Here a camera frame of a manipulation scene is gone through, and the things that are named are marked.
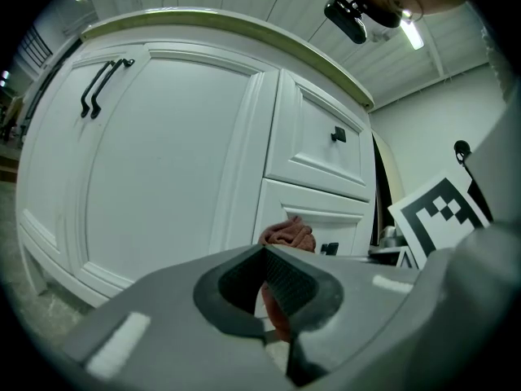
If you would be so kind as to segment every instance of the white cabinet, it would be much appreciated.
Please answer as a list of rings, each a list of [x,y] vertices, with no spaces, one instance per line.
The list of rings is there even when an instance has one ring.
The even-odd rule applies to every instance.
[[[70,270],[70,266],[65,244],[63,194],[77,140],[88,121],[80,117],[81,96],[107,61],[125,56],[132,48],[115,46],[67,62],[39,103],[29,128],[18,186],[21,195],[17,196],[20,225],[47,256],[65,270]],[[117,87],[114,81],[109,82],[99,95],[99,102],[103,103],[109,95],[112,97]],[[96,88],[93,86],[86,95],[88,103]]]
[[[373,146],[368,126],[331,95],[338,88],[262,52],[146,39],[84,46],[40,103],[16,208],[32,285],[42,281],[29,255],[99,305],[154,270],[255,243],[295,214],[317,252],[338,242],[339,255],[367,254]],[[335,127],[345,142],[331,139]]]
[[[334,141],[335,128],[344,141]],[[374,153],[370,129],[324,90],[281,73],[266,163],[267,178],[370,201]]]
[[[143,52],[85,129],[68,202],[75,275],[108,296],[251,242],[277,91],[275,68],[231,52]]]
[[[337,255],[369,248],[373,213],[368,203],[269,179],[262,182],[254,243],[266,227],[293,216],[313,229],[316,253],[331,243],[339,244]]]

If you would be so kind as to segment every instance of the black cabinet handle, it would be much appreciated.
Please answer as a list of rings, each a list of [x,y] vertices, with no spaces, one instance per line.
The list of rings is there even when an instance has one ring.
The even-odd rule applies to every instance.
[[[341,127],[335,126],[335,132],[333,134],[331,134],[331,139],[333,139],[333,142],[336,142],[337,140],[339,140],[340,142],[345,143],[345,141],[346,141],[345,130],[342,129]]]
[[[98,80],[98,78],[101,77],[101,74],[103,74],[103,72],[108,68],[109,65],[114,65],[114,61],[107,61],[105,63],[105,65],[103,65],[101,67],[101,69],[98,71],[98,73],[96,74],[96,77],[94,77],[92,79],[89,86],[87,86],[87,88],[85,88],[85,91],[83,92],[83,95],[81,96],[81,106],[83,107],[83,109],[81,110],[81,114],[80,114],[81,117],[87,116],[87,113],[89,112],[89,109],[90,109],[89,105],[85,101],[89,91],[92,90],[92,87],[94,87],[94,83]]]
[[[323,244],[322,248],[320,249],[321,255],[330,255],[335,256],[336,252],[339,250],[339,244]]]
[[[101,93],[101,90],[103,90],[103,87],[105,86],[105,84],[108,83],[108,80],[111,79],[112,75],[114,74],[114,72],[116,72],[116,70],[121,66],[121,65],[124,65],[125,67],[131,67],[133,64],[134,64],[134,60],[133,59],[119,59],[115,64],[114,66],[112,67],[112,69],[108,72],[108,74],[102,79],[101,83],[99,83],[99,87],[98,89],[94,92],[94,94],[92,94],[92,99],[90,100],[91,103],[92,103],[92,113],[90,114],[90,117],[92,117],[93,119],[95,119],[96,117],[98,117],[99,115],[99,112],[101,112],[101,107],[99,106],[98,104],[98,96],[99,96],[99,93]]]

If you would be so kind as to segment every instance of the eyeglasses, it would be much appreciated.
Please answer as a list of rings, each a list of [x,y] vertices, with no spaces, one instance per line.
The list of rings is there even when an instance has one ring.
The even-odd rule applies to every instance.
[[[403,20],[416,22],[423,17],[423,8],[418,0],[387,0],[389,7]]]

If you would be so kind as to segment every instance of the towel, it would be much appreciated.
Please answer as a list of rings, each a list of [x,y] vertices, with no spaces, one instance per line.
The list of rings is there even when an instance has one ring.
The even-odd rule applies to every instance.
[[[314,253],[317,242],[312,232],[311,227],[302,223],[301,217],[294,216],[285,222],[266,228],[260,235],[259,243],[283,244]],[[274,325],[278,338],[289,342],[291,339],[290,324],[287,321],[286,315],[282,312],[271,294],[267,283],[262,284],[260,293],[266,307],[266,312],[268,313],[269,321]]]

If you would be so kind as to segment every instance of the floor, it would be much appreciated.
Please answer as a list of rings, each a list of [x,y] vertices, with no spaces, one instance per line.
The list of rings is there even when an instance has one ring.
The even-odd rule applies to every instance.
[[[88,314],[92,307],[49,279],[48,289],[36,296],[25,278],[16,236],[15,188],[0,182],[0,279],[21,320],[39,337],[59,347],[65,336]],[[289,344],[270,343],[266,352],[286,371]]]
[[[17,139],[10,139],[7,143],[0,141],[0,156],[12,160],[19,160],[21,153],[22,150],[18,147]]]

